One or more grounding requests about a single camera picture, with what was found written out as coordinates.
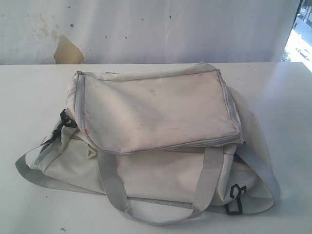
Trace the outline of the white canvas duffel bag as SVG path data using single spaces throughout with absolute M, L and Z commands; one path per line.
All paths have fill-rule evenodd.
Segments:
M 280 198 L 261 126 L 207 63 L 140 74 L 77 71 L 50 135 L 15 164 L 46 188 L 105 195 L 149 224 L 258 214 Z

